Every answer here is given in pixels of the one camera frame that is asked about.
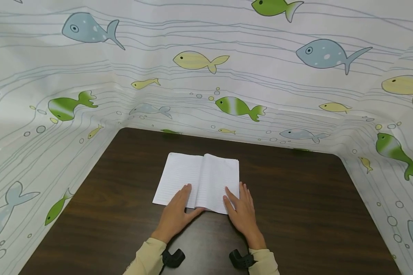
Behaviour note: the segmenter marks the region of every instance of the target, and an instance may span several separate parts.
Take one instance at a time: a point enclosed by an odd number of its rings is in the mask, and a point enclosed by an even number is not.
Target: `small yellow fish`
[[[101,128],[103,128],[103,126],[98,124],[98,127],[97,127],[95,130],[92,130],[92,131],[89,133],[89,135],[87,136],[87,138],[88,138],[88,139],[93,138],[93,136],[96,135],[96,133],[97,133]]]
[[[230,133],[233,133],[234,135],[236,134],[236,131],[230,131],[228,129],[219,129],[219,131],[222,133],[226,133],[226,134],[230,134]]]
[[[229,55],[222,55],[215,58],[213,61],[209,61],[203,54],[198,52],[192,52],[187,50],[181,52],[173,58],[174,63],[187,70],[198,70],[204,67],[208,67],[210,72],[216,73],[217,65],[225,63],[229,58]]]
[[[365,157],[358,157],[358,159],[360,159],[363,166],[367,168],[366,174],[368,174],[370,171],[373,171],[370,160],[366,159]]]
[[[142,89],[143,87],[146,87],[148,85],[150,85],[151,83],[156,83],[157,85],[161,86],[159,84],[159,81],[157,78],[154,79],[149,79],[149,80],[145,80],[145,81],[136,81],[132,83],[132,87],[134,87],[137,90]]]
[[[389,78],[382,82],[381,87],[384,91],[392,94],[413,95],[413,75],[400,75],[395,78]]]
[[[343,104],[336,103],[336,102],[328,102],[328,103],[319,105],[319,107],[329,112],[346,112],[347,113],[349,109],[352,109],[352,108],[344,106]]]

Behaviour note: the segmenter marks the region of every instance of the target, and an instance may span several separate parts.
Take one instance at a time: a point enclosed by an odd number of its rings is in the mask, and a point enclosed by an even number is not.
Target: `open notebook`
[[[239,197],[239,161],[210,154],[169,153],[153,203],[168,205],[177,191],[188,183],[192,190],[187,208],[204,207],[227,214],[222,197],[226,195],[225,186]]]

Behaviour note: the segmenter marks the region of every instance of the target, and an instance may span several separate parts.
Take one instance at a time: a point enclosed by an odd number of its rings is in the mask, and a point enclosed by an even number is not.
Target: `fish-print curtain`
[[[336,154],[413,274],[413,0],[0,0],[0,274],[123,127]]]

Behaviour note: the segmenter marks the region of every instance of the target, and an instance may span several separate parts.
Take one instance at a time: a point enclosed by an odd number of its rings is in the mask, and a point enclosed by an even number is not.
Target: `sleeve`
[[[256,261],[249,270],[249,275],[280,275],[278,265],[274,258],[274,253],[269,249],[253,250],[249,249]]]
[[[127,267],[123,275],[159,275],[164,264],[162,252],[166,243],[149,238],[136,252],[135,260]]]

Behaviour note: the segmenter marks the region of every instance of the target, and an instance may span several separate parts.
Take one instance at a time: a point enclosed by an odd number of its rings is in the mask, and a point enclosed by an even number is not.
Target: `left hand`
[[[191,184],[184,185],[170,203],[164,208],[157,229],[151,234],[152,238],[168,244],[169,241],[185,228],[205,208],[196,208],[189,214],[185,213],[185,206],[191,193]]]

